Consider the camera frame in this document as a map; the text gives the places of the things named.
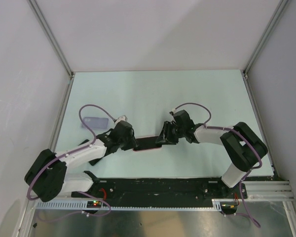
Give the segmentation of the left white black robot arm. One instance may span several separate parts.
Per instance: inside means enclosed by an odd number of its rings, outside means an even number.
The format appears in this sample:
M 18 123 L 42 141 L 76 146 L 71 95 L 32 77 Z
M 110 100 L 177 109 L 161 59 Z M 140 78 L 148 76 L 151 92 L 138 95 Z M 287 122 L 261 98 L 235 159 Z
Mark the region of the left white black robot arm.
M 132 125 L 121 120 L 109 133 L 102 133 L 94 141 L 79 145 L 74 150 L 58 154 L 45 149 L 25 175 L 29 186 L 27 198 L 48 202 L 59 194 L 72 192 L 84 192 L 94 197 L 100 190 L 98 178 L 90 171 L 76 174 L 72 170 L 93 160 L 100 161 L 118 149 L 126 151 L 137 145 Z

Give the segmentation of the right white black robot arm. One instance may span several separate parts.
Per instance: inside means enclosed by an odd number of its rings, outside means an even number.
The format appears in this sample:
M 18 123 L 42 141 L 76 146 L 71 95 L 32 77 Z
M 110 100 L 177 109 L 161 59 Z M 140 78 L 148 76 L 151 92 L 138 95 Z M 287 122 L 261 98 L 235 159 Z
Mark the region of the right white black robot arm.
M 222 175 L 218 192 L 224 198 L 236 192 L 236 185 L 245 179 L 253 169 L 262 166 L 261 159 L 267 155 L 264 142 L 244 122 L 231 127 L 195 124 L 185 110 L 170 113 L 172 121 L 165 121 L 160 135 L 156 139 L 159 145 L 176 145 L 185 138 L 189 143 L 209 143 L 225 148 L 231 165 Z

